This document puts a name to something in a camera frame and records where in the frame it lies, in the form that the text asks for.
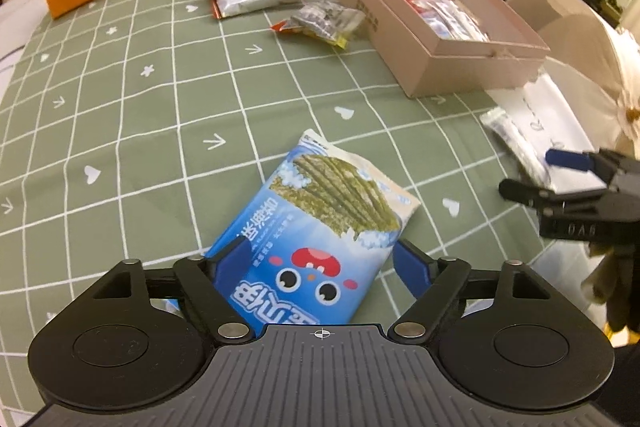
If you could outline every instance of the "crosshair symbol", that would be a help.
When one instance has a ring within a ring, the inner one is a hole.
[[[329,335],[335,335],[335,333],[330,333],[327,330],[318,330],[318,331],[314,331],[313,333],[311,333],[313,336],[317,337],[318,339],[325,339],[327,338]]]

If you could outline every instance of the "grid pattern tablecloth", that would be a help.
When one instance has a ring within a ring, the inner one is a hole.
[[[484,92],[409,100],[367,41],[276,38],[292,10],[220,23],[209,0],[95,0],[43,20],[0,106],[8,427],[42,405],[25,353],[47,320],[124,257],[206,251],[307,128],[419,198],[405,235],[424,251],[484,269],[540,253],[497,194],[515,167],[479,124]],[[388,262],[354,320],[386,328],[412,301]]]

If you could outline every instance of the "blue snack bag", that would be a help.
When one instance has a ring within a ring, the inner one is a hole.
[[[252,263],[223,296],[258,333],[266,323],[343,324],[419,204],[307,130],[206,255],[249,239]]]

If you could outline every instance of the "cartoon eye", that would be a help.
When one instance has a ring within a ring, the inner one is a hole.
[[[276,274],[276,285],[285,293],[291,293],[300,288],[302,278],[297,270],[293,268],[283,268]]]
[[[340,300],[340,288],[332,282],[322,282],[316,287],[316,299],[325,306],[333,306]]]

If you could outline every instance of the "metal screw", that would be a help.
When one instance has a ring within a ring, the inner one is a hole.
[[[218,334],[226,339],[241,339],[249,333],[249,328],[239,322],[228,322],[218,328]]]
[[[394,331],[406,339],[417,339],[427,332],[424,326],[417,322],[401,322],[400,324],[396,324]]]

